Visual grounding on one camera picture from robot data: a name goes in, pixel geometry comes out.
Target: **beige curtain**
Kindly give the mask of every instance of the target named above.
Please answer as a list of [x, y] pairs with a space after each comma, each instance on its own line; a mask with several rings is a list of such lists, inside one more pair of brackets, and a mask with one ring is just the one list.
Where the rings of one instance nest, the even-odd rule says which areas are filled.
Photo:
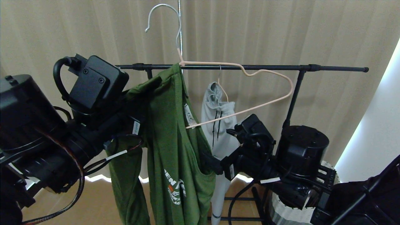
[[[113, 64], [177, 63], [178, 22], [172, 10], [157, 9], [150, 31], [144, 32], [150, 9], [160, 2], [3, 0], [1, 76], [31, 74], [53, 105], [68, 108], [52, 79], [53, 64], [61, 57], [79, 53], [98, 55]], [[162, 3], [178, 9], [178, 0]], [[291, 124], [325, 133], [330, 146], [324, 159], [332, 165], [365, 113], [400, 37], [396, 0], [181, 0], [181, 11], [186, 60], [370, 68], [368, 73], [308, 72], [303, 80]], [[127, 88], [147, 80], [144, 72], [127, 72]], [[297, 72], [282, 73], [296, 82]], [[198, 117], [204, 91], [218, 74], [184, 71]], [[236, 111], [280, 97], [289, 88], [270, 74], [248, 78], [239, 71], [223, 71], [221, 78]], [[76, 77], [64, 69], [62, 79], [70, 90]], [[289, 103], [287, 99], [252, 112], [276, 140]], [[238, 116], [238, 121], [247, 115]]]

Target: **white sticker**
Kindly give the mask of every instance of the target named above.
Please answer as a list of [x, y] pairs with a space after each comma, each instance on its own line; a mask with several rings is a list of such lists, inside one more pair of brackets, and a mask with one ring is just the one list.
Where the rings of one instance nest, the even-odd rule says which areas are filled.
[[186, 121], [188, 122], [189, 126], [196, 125], [196, 120], [194, 119], [188, 104], [185, 104], [183, 108], [185, 109]]
[[132, 134], [138, 135], [138, 134], [139, 134], [139, 128], [140, 128], [140, 123], [138, 123], [138, 122], [135, 121], [135, 122], [133, 123]]
[[235, 177], [235, 169], [233, 168], [233, 164], [229, 166], [230, 170], [230, 178], [233, 179]]

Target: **clothes hanger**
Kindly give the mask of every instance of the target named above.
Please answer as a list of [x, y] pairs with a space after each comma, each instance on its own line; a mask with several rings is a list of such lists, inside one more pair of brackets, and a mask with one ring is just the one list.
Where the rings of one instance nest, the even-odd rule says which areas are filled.
[[237, 66], [237, 67], [239, 67], [239, 68], [241, 69], [241, 71], [242, 71], [246, 76], [254, 76], [254, 75], [256, 75], [256, 74], [258, 74], [258, 73], [260, 73], [260, 72], [267, 72], [267, 73], [272, 73], [272, 74], [275, 74], [275, 75], [278, 75], [278, 76], [283, 77], [283, 78], [286, 79], [286, 80], [289, 82], [289, 84], [290, 84], [290, 91], [289, 91], [289, 93], [286, 94], [285, 96], [282, 96], [282, 97], [277, 98], [277, 99], [274, 99], [274, 100], [272, 100], [272, 101], [263, 103], [263, 104], [258, 105], [258, 106], [254, 106], [254, 107], [252, 107], [252, 108], [248, 108], [248, 109], [243, 110], [243, 111], [240, 111], [240, 112], [236, 112], [236, 113], [231, 114], [231, 115], [228, 115], [228, 116], [220, 117], [220, 118], [218, 118], [218, 119], [210, 120], [210, 121], [207, 121], [207, 122], [204, 122], [204, 123], [198, 123], [198, 124], [195, 124], [195, 125], [191, 125], [191, 126], [186, 127], [186, 129], [198, 127], [198, 126], [201, 126], [201, 125], [204, 125], [204, 124], [207, 124], [207, 123], [212, 123], [212, 122], [219, 121], [219, 120], [223, 120], [223, 119], [226, 119], [226, 118], [229, 118], [229, 117], [232, 117], [232, 116], [236, 116], [236, 115], [239, 115], [239, 114], [242, 114], [242, 113], [246, 113], [246, 112], [251, 111], [251, 110], [254, 110], [254, 109], [256, 109], [256, 108], [260, 108], [260, 107], [266, 106], [266, 105], [268, 105], [268, 104], [272, 104], [272, 103], [274, 103], [274, 102], [278, 102], [278, 101], [280, 101], [280, 100], [283, 100], [283, 99], [285, 99], [285, 98], [287, 98], [287, 97], [289, 97], [290, 95], [293, 94], [294, 87], [293, 87], [293, 82], [292, 82], [292, 80], [291, 80], [290, 78], [288, 78], [287, 76], [285, 76], [285, 75], [283, 75], [283, 74], [281, 74], [281, 73], [272, 71], [272, 70], [258, 70], [258, 71], [254, 72], [254, 73], [252, 73], [252, 74], [249, 74], [249, 73], [246, 72], [246, 70], [244, 69], [244, 67], [243, 67], [242, 65], [238, 64], [238, 63], [232, 63], [232, 62], [197, 62], [197, 61], [185, 61], [185, 60], [183, 59], [183, 57], [182, 57], [182, 54], [180, 53], [180, 48], [179, 48], [179, 45], [178, 45], [179, 34], [180, 34], [181, 30], [182, 30], [182, 21], [181, 21], [179, 12], [178, 12], [174, 7], [172, 7], [172, 6], [168, 5], [168, 4], [158, 4], [158, 5], [154, 6], [154, 7], [150, 10], [149, 17], [148, 17], [148, 21], [147, 21], [147, 28], [146, 28], [145, 32], [147, 32], [147, 31], [150, 29], [150, 18], [151, 18], [151, 15], [152, 15], [153, 11], [154, 11], [156, 8], [160, 7], [160, 6], [166, 6], [166, 7], [168, 7], [168, 8], [171, 8], [171, 9], [174, 10], [174, 11], [176, 12], [176, 14], [178, 15], [179, 29], [178, 29], [178, 34], [176, 35], [176, 49], [178, 50], [178, 56], [179, 56], [179, 59], [180, 59], [180, 62], [179, 62], [179, 65], [180, 65], [180, 66], [185, 66], [186, 64], [190, 64], [190, 65], [219, 65], [219, 66], [221, 66], [221, 65], [227, 65], [227, 66]]
[[220, 88], [221, 88], [222, 91], [224, 92], [224, 94], [225, 94], [225, 96], [226, 96], [226, 101], [229, 102], [228, 95], [226, 94], [224, 88], [223, 88], [223, 87], [221, 86], [221, 84], [220, 84], [220, 76], [221, 76], [221, 73], [222, 73], [222, 67], [221, 67], [221, 65], [220, 65], [220, 73], [218, 74], [218, 85], [220, 86]]

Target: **clothes rack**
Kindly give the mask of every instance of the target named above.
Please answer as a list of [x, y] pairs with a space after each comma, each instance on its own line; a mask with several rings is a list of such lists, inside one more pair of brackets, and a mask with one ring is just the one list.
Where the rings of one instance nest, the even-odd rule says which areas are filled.
[[[131, 65], [116, 65], [121, 69], [131, 69], [146, 71], [147, 78], [151, 79], [153, 77], [152, 70], [166, 70], [170, 68], [172, 64], [144, 64], [135, 63]], [[294, 88], [293, 96], [290, 102], [289, 110], [285, 121], [282, 124], [282, 128], [290, 126], [290, 118], [292, 117], [294, 105], [297, 100], [297, 95], [300, 91], [300, 86], [303, 81], [306, 72], [316, 72], [316, 71], [350, 71], [350, 72], [368, 72], [368, 67], [346, 67], [346, 66], [321, 66], [317, 64], [309, 65], [243, 65], [245, 70], [298, 70], [299, 74], [297, 76], [296, 86]], [[240, 70], [237, 66], [225, 66], [225, 65], [186, 65], [182, 66], [181, 69], [184, 70]], [[262, 225], [268, 225], [270, 221], [268, 212], [264, 211], [266, 199], [260, 198], [257, 188], [252, 187], [251, 189], [253, 198], [237, 198], [238, 201], [254, 201], [257, 206], [259, 217], [231, 217], [232, 221], [260, 221]], [[231, 201], [232, 197], [225, 197], [225, 200]], [[221, 217], [221, 220], [228, 220], [227, 217]]]

